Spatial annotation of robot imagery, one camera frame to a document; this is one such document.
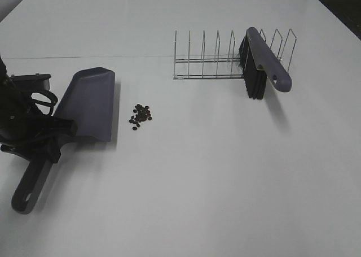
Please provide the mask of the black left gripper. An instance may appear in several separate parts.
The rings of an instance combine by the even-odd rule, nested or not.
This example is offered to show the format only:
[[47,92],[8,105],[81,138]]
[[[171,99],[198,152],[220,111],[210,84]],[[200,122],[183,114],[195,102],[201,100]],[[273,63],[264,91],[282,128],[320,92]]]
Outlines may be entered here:
[[74,120],[58,117],[36,117],[23,120],[1,131],[1,150],[28,161],[44,155],[51,163],[60,159],[63,140],[74,137],[77,124]]

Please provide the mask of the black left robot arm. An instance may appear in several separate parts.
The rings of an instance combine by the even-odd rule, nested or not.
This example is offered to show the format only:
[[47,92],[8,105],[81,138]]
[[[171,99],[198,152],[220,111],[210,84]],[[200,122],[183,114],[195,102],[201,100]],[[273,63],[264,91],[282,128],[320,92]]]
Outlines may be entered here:
[[28,161],[44,156],[60,159],[62,136],[73,137],[74,120],[56,117],[57,96],[50,91],[50,74],[8,75],[1,61],[1,150]]

